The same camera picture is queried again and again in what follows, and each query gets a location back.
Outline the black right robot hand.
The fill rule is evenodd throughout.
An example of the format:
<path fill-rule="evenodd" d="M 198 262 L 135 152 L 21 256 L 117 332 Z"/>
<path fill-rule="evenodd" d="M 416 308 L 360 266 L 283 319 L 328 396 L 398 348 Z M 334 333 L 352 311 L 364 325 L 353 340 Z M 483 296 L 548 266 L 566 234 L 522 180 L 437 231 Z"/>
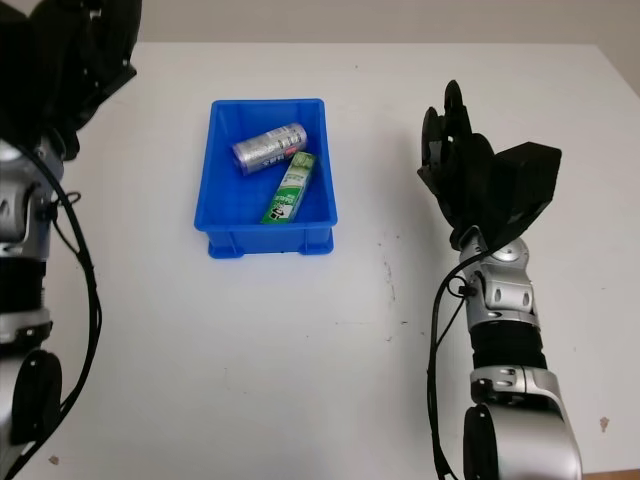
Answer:
<path fill-rule="evenodd" d="M 449 242 L 457 251 L 463 249 L 469 231 L 481 229 L 480 183 L 492 156 L 488 140 L 472 129 L 458 82 L 449 81 L 444 113 L 430 107 L 424 115 L 417 174 L 451 226 Z"/>

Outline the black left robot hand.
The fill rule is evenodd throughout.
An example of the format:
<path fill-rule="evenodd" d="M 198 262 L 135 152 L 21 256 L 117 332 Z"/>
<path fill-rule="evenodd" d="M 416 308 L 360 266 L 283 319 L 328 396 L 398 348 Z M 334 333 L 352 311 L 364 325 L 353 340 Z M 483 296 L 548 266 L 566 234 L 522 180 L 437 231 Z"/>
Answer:
<path fill-rule="evenodd" d="M 41 1 L 28 16 L 53 86 L 44 106 L 44 135 L 64 161 L 80 151 L 78 131 L 132 80 L 131 56 L 142 2 Z"/>

